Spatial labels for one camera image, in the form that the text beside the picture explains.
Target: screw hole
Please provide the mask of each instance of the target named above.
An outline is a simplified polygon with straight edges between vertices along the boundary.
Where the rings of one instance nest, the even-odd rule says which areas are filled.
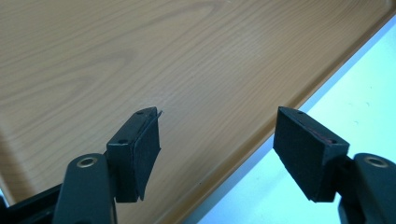
[[[366,158],[364,158],[364,160],[367,163],[369,163],[373,166],[379,167],[379,168],[387,168],[388,167],[388,164],[385,161],[383,161],[377,157],[366,157]]]
[[[98,159],[96,159],[95,157],[88,157],[88,158],[84,158],[81,161],[79,161],[77,163],[77,166],[79,168],[86,168],[86,167],[90,167],[90,166],[94,165],[97,161],[98,161]]]

